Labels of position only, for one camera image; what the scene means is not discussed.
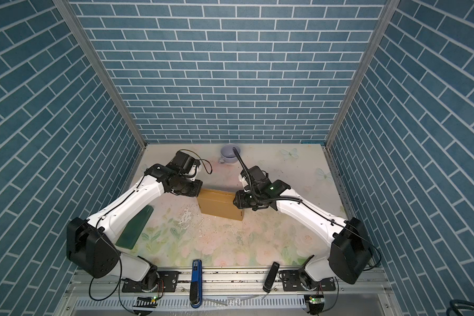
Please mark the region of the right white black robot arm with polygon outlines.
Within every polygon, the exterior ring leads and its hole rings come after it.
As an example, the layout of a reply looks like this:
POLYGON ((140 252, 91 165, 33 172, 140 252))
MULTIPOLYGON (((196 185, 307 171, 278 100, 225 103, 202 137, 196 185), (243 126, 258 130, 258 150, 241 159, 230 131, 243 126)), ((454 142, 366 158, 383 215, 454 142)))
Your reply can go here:
POLYGON ((243 189, 233 201, 238 209, 273 208, 303 224, 329 246, 329 251, 313 255, 302 266, 305 282, 333 276, 348 284, 356 283, 373 256, 365 225, 359 219, 346 220, 324 211, 289 184, 281 180, 271 182, 258 166, 244 167, 239 180, 243 189))

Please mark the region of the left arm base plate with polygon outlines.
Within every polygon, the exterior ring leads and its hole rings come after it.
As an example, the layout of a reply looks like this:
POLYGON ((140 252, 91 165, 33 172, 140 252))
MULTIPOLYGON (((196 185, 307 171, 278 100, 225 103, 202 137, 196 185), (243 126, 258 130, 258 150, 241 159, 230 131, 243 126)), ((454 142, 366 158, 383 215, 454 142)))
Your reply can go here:
POLYGON ((122 282, 122 291, 124 293, 148 293, 154 292, 158 294, 175 292, 178 280, 179 271, 158 271, 154 277, 155 282, 152 288, 146 288, 147 282, 136 282, 130 279, 125 279, 122 282))

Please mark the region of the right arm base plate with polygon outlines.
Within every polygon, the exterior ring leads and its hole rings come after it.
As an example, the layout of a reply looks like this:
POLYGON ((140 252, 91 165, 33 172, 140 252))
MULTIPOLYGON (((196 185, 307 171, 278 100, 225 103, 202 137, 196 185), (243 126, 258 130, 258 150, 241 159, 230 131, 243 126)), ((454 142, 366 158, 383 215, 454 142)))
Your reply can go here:
POLYGON ((333 278, 314 281, 300 270, 281 270, 278 277, 285 292, 330 292, 337 289, 333 278))

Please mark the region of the brown cardboard box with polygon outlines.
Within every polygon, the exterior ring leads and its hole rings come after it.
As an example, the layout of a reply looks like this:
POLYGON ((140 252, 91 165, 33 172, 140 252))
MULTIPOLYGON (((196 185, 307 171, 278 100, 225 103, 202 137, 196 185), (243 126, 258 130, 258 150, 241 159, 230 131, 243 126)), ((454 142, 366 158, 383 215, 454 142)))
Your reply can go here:
POLYGON ((197 197, 201 213, 236 221, 242 221, 244 210, 234 204, 235 193, 202 189, 197 197))

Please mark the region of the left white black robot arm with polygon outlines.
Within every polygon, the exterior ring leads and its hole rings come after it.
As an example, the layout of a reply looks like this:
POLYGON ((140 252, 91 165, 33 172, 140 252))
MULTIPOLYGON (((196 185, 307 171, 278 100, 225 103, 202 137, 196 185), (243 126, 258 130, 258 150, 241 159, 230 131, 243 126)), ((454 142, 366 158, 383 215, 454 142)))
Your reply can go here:
POLYGON ((203 182, 196 178, 201 165, 183 151, 166 165, 154 164, 123 195, 87 219, 67 225, 67 259, 95 279, 113 275, 141 284, 144 292, 157 285, 157 267, 115 247, 119 234, 143 208, 163 194, 197 197, 203 182))

